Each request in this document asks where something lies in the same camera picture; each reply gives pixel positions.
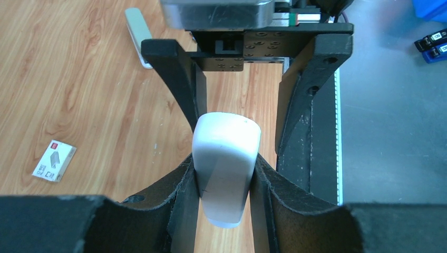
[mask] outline wooden surface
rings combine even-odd
[[[141,66],[124,10],[142,10],[155,38],[188,33],[165,26],[156,0],[0,3],[0,194],[104,194],[144,189],[191,152],[192,133],[154,70]],[[279,64],[206,73],[208,111],[242,114],[263,131],[260,153],[275,164]],[[62,181],[31,176],[52,139],[77,147]],[[199,212],[196,252],[253,252],[249,205],[238,228]]]

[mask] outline blue container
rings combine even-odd
[[[447,22],[447,0],[413,0],[416,16],[427,21]]]

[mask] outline small white box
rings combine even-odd
[[[34,169],[33,176],[52,182],[61,181],[75,151],[76,147],[52,140]]]

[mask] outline wooden table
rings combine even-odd
[[[154,38],[188,33],[164,24],[157,0],[0,4],[0,194],[104,194],[122,201],[159,180],[191,152],[192,133],[154,70],[144,69],[124,10],[138,7]],[[280,64],[206,73],[208,111],[255,120],[260,153],[275,165]],[[77,147],[62,181],[31,176],[52,139]],[[220,229],[200,207],[196,252],[253,252],[247,201],[241,225]]]

